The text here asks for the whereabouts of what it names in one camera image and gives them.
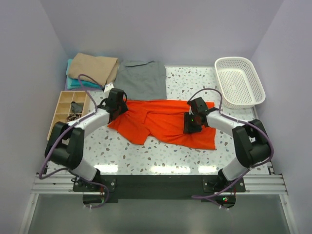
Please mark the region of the orange t-shirt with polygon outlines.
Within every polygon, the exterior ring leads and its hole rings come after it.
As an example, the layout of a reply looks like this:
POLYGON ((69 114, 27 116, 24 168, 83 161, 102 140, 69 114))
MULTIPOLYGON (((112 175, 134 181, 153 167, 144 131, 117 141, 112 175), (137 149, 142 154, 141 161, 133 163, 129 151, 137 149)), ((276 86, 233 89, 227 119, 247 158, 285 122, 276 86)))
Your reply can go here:
POLYGON ((216 129, 184 134, 185 100, 127 101, 128 111, 108 124, 132 144, 144 145, 147 137, 194 149, 215 150, 216 129))

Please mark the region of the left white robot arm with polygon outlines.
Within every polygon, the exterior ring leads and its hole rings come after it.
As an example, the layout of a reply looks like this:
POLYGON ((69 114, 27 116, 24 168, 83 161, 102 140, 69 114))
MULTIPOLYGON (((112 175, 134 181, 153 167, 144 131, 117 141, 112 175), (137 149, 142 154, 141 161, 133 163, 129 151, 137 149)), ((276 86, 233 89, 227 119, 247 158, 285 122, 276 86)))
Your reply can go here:
POLYGON ((99 169, 83 159, 84 139, 100 127, 108 125, 128 111, 126 93, 112 88, 108 97, 95 105, 95 110, 77 120, 57 122, 52 129, 46 149, 43 167, 48 161, 63 166, 57 172, 67 170, 84 181, 89 191, 109 192, 100 179, 99 169))

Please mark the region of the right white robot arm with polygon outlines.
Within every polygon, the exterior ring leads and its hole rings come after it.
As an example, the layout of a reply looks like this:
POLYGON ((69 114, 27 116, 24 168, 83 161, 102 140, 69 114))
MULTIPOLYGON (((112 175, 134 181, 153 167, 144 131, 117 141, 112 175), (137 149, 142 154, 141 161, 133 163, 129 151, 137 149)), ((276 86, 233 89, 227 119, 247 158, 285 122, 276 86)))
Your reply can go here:
POLYGON ((218 171, 215 179, 205 182, 211 191, 229 191, 252 167, 272 156, 272 143, 260 120, 246 121, 228 116, 218 108, 209 108, 201 97, 189 100, 187 105, 190 110, 184 113, 185 134, 199 133, 203 127, 211 127, 228 134, 234 141, 235 158, 218 171))

